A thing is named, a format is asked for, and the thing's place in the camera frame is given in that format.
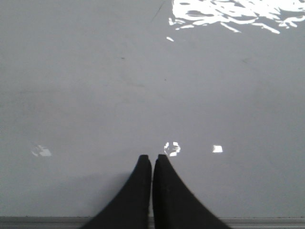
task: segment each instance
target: white surface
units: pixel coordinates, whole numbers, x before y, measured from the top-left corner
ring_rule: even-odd
[[[1,216],[94,216],[166,142],[217,216],[305,216],[304,23],[169,17],[171,1],[1,1]]]

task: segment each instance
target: scuff mark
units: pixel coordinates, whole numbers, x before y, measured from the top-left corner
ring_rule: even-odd
[[[164,0],[164,1],[162,2],[162,4],[160,5],[158,11],[156,12],[156,14],[154,15],[154,17],[152,18],[151,22],[152,22],[152,21],[155,19],[155,17],[158,15],[158,13],[160,12],[160,10],[161,10],[161,8],[163,7],[164,3],[165,3],[165,0]]]

